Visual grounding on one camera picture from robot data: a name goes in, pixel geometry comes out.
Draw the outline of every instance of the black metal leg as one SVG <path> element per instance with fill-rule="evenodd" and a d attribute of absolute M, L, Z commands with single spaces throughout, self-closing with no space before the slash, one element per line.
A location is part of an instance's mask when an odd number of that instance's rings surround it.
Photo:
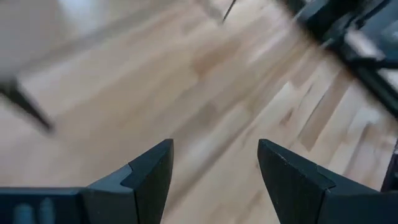
<path fill-rule="evenodd" d="M 52 124 L 36 108 L 33 102 L 23 93 L 16 80 L 0 83 L 0 94 L 5 96 L 11 103 L 22 109 L 25 113 L 35 118 L 47 132 L 53 130 Z"/>
<path fill-rule="evenodd" d="M 231 5 L 229 6 L 228 11 L 226 11 L 226 14 L 225 14 L 225 16 L 224 16 L 223 22 L 224 22 L 224 21 L 226 20 L 226 18 L 228 17 L 228 15 L 229 15 L 229 13 L 231 12 L 232 7 L 234 7 L 235 3 L 236 3 L 236 0 L 232 0 L 232 3 L 231 3 Z"/>

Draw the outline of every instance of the wooden floor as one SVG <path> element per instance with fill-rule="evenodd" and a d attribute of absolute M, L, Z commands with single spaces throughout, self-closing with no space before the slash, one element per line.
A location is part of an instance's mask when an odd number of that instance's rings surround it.
<path fill-rule="evenodd" d="M 238 1 L 221 24 L 229 3 L 178 0 L 22 72 L 57 132 L 2 106 L 0 185 L 88 185 L 174 138 L 164 223 L 278 223 L 256 157 L 267 138 L 379 189 L 394 118 L 275 1 Z"/>

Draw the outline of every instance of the chair leg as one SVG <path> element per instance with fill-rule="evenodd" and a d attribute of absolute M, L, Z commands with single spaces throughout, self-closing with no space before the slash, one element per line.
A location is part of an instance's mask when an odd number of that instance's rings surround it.
<path fill-rule="evenodd" d="M 11 103 L 36 119 L 44 127 L 46 132 L 50 133 L 53 131 L 51 122 L 48 121 L 39 109 L 34 106 L 33 102 L 23 93 L 16 80 L 0 85 L 0 93 Z"/>
<path fill-rule="evenodd" d="M 226 11 L 226 14 L 225 14 L 225 16 L 224 16 L 223 22 L 225 22 L 226 18 L 228 17 L 228 15 L 229 15 L 229 13 L 231 12 L 231 9 L 232 9 L 232 7 L 235 5 L 235 3 L 236 3 L 236 0 L 232 0 L 232 3 L 231 3 L 231 5 L 229 6 L 228 11 Z"/>

